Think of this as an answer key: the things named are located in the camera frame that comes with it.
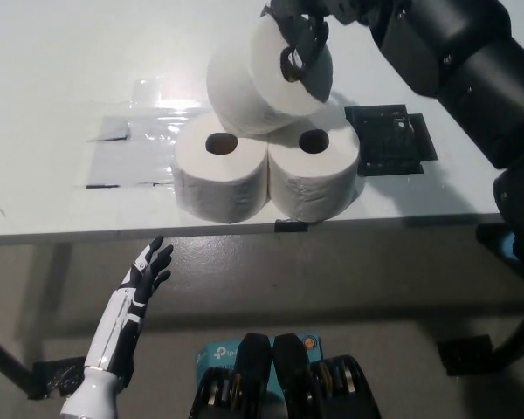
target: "gray floor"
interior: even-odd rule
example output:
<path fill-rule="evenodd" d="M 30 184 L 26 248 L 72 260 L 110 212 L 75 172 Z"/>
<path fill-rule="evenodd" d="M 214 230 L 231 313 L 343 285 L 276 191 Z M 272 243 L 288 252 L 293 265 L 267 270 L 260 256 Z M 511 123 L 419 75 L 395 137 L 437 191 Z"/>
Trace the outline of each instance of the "gray floor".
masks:
<path fill-rule="evenodd" d="M 28 365 L 86 352 L 146 241 L 0 247 L 0 341 Z M 504 374 L 445 376 L 435 341 L 524 314 L 524 282 L 473 228 L 173 239 L 173 277 L 152 300 L 121 419 L 187 417 L 195 355 L 248 331 L 318 333 L 361 363 L 385 418 L 524 418 L 524 360 Z M 58 417 L 0 377 L 0 418 Z"/>

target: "prosthetic hand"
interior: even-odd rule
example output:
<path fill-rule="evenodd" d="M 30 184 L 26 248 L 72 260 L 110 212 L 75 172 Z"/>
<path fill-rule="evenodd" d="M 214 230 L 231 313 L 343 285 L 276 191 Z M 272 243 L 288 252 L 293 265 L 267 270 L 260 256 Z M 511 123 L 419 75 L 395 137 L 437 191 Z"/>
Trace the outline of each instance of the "prosthetic hand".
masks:
<path fill-rule="evenodd" d="M 130 383 L 134 350 L 140 337 L 148 302 L 159 285 L 169 279 L 164 271 L 173 246 L 161 249 L 163 237 L 146 247 L 113 293 L 97 327 L 86 358 L 85 379 L 66 400 L 63 419 L 116 419 L 116 396 Z"/>

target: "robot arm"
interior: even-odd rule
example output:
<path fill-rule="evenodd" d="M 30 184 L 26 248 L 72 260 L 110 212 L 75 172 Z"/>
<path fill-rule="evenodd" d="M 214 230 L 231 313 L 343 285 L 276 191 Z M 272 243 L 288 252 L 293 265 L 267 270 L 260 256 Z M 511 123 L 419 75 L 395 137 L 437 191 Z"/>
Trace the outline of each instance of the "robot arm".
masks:
<path fill-rule="evenodd" d="M 159 236 L 134 261 L 101 317 L 87 353 L 85 379 L 62 408 L 65 419 L 115 419 L 116 396 L 128 386 L 134 372 L 134 351 L 148 302 L 159 285 L 169 279 L 164 271 L 173 246 L 152 257 L 163 244 Z"/>
<path fill-rule="evenodd" d="M 524 255 L 524 49 L 497 0 L 272 0 L 281 26 L 309 16 L 289 41 L 284 77 L 302 79 L 328 35 L 323 18 L 370 28 L 383 56 L 418 94 L 438 99 L 496 168 L 495 201 Z"/>

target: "toilet paper roll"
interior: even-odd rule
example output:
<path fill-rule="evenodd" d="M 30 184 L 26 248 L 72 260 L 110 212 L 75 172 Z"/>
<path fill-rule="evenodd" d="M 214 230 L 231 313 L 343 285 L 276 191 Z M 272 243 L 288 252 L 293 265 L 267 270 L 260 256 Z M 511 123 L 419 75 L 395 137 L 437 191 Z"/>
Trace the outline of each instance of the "toilet paper roll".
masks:
<path fill-rule="evenodd" d="M 359 138 L 342 110 L 324 110 L 269 134 L 270 197 L 306 223 L 344 211 L 355 197 Z"/>
<path fill-rule="evenodd" d="M 181 208 L 218 223 L 244 221 L 267 200 L 267 143 L 227 134 L 207 113 L 179 134 L 173 172 Z"/>
<path fill-rule="evenodd" d="M 305 25 L 304 18 L 294 20 L 292 37 Z M 212 57 L 208 96 L 230 133 L 267 134 L 324 107 L 332 89 L 330 52 L 325 48 L 306 77 L 290 83 L 280 66 L 286 47 L 277 23 L 266 15 L 249 36 L 235 37 Z"/>

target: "black metal table leg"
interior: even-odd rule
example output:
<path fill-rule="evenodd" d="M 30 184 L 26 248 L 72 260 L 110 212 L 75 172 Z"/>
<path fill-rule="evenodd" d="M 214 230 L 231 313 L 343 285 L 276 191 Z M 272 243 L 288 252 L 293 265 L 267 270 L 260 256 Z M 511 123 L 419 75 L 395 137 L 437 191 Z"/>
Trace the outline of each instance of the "black metal table leg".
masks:
<path fill-rule="evenodd" d="M 30 399 L 44 399 L 48 396 L 46 385 L 25 368 L 13 355 L 0 346 L 0 373 L 5 375 Z"/>
<path fill-rule="evenodd" d="M 524 278 L 524 262 L 515 256 L 517 243 L 505 224 L 482 224 L 477 239 L 499 260 Z M 524 355 L 524 320 L 499 347 L 488 335 L 438 342 L 438 353 L 448 375 L 476 375 L 498 372 Z"/>

